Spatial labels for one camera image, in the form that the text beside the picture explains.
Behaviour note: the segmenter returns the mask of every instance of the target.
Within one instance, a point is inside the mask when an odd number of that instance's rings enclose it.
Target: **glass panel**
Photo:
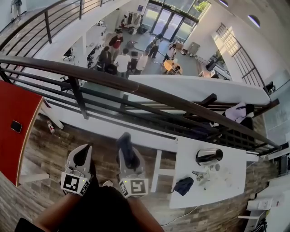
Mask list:
[[[195,22],[185,18],[184,21],[182,22],[178,32],[176,33],[173,41],[176,39],[179,40],[180,42],[185,42],[189,34],[192,32],[193,27],[195,26]]]
[[[153,34],[160,34],[167,23],[169,17],[171,15],[171,12],[168,10],[162,10],[160,17],[156,23],[156,26],[154,27]]]
[[[161,6],[148,3],[143,16],[143,25],[145,25],[148,30],[151,30],[160,10]]]
[[[202,13],[208,8],[209,2],[206,0],[197,0],[189,11],[189,14],[199,19]]]
[[[193,0],[165,0],[165,4],[173,5],[177,9],[187,12],[191,7]]]
[[[172,20],[170,21],[168,27],[167,27],[167,30],[164,34],[164,38],[165,39],[171,39],[173,33],[175,32],[175,30],[177,29],[178,25],[180,24],[182,20],[182,17],[175,14],[172,18]]]

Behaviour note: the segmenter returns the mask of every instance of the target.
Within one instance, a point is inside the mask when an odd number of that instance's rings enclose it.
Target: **desk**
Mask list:
[[[192,171],[205,171],[204,167],[195,162],[195,155],[200,149],[210,147],[221,149],[223,159],[219,162],[220,178],[211,177],[213,181],[209,181],[208,183],[211,184],[204,190],[204,186],[199,186],[196,175],[192,174]],[[185,177],[191,177],[194,183],[184,196],[176,191],[171,194],[170,208],[205,205],[242,194],[246,181],[246,159],[247,153],[244,150],[179,137],[172,189],[177,181]]]
[[[22,168],[23,154],[36,116],[42,110],[58,127],[63,124],[53,115],[52,109],[44,104],[44,98],[13,84],[0,81],[0,171],[14,185],[19,182],[49,178],[48,174],[37,171],[37,177],[29,170],[33,165],[25,161]],[[20,133],[11,129],[12,120],[22,125]]]
[[[173,64],[173,60],[166,60],[165,62],[164,62],[164,67],[165,67],[165,69],[167,70],[167,71],[170,71],[172,68],[174,68],[174,67],[176,67],[176,66],[180,66],[180,70],[179,70],[179,72],[180,72],[180,74],[182,75],[182,73],[183,73],[183,69],[182,69],[182,67],[181,67],[181,65],[180,64],[178,64],[178,63],[174,63],[174,65],[172,65]]]

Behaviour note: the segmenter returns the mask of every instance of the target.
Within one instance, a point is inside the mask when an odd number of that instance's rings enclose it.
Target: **small bottle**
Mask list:
[[[48,125],[50,133],[54,134],[55,133],[55,129],[54,129],[53,124],[51,123],[50,120],[47,120],[47,125]]]

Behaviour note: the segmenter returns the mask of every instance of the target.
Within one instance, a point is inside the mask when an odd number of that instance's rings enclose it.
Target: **round table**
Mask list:
[[[170,71],[172,68],[175,68],[176,66],[180,66],[180,64],[178,64],[178,63],[174,63],[174,65],[172,65],[172,63],[173,63],[173,60],[166,60],[165,62],[164,62],[164,67],[165,67],[165,69],[167,70],[167,71]],[[180,66],[180,70],[179,70],[179,72],[180,72],[180,74],[182,74],[183,73],[183,69],[182,69],[182,67]]]

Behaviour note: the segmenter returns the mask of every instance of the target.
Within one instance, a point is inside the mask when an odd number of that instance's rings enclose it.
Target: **white table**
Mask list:
[[[204,167],[196,163],[195,156],[200,149],[212,147],[223,151],[223,159],[219,162],[219,177],[211,178],[212,181],[207,182],[204,190],[192,171],[205,171]],[[191,177],[194,183],[184,196],[176,191],[171,194],[170,208],[205,205],[242,194],[246,181],[246,162],[247,153],[244,150],[179,137],[172,189],[176,182],[185,177]]]

